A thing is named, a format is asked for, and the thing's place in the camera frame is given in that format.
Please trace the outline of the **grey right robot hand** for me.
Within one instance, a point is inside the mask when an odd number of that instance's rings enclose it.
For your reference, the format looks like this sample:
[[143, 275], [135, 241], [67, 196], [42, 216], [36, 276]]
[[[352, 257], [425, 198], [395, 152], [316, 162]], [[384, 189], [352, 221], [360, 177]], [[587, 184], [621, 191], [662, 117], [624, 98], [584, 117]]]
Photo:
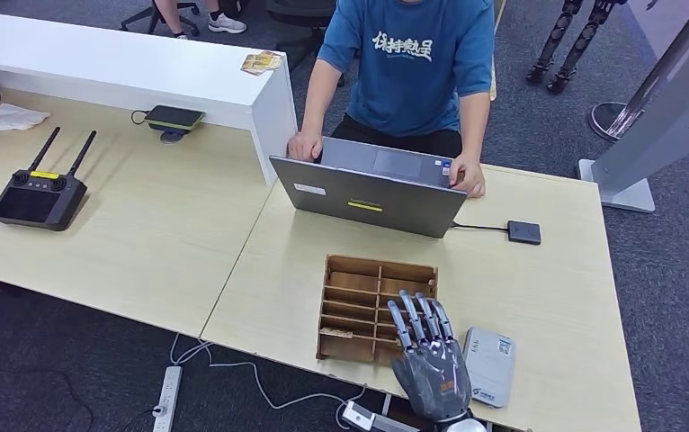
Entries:
[[420, 292], [398, 297], [387, 303], [402, 348], [391, 368], [412, 409], [441, 431], [471, 420], [471, 379], [445, 308]]

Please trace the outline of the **person's left hand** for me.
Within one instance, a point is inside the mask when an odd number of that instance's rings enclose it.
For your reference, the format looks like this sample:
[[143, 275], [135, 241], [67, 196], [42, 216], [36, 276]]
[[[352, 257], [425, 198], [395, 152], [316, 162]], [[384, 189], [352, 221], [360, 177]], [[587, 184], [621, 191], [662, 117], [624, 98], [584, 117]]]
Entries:
[[449, 183], [453, 190], [464, 192], [469, 198], [480, 198], [486, 193], [486, 180], [479, 158], [463, 152], [452, 162]]

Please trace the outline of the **person's right hand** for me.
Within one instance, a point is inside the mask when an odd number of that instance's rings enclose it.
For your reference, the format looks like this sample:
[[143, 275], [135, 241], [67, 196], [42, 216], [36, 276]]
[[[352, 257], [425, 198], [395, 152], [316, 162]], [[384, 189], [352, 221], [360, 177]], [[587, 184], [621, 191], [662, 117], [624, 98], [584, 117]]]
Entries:
[[289, 158], [314, 162], [320, 159], [322, 152], [322, 135], [320, 133], [299, 131], [288, 142]]

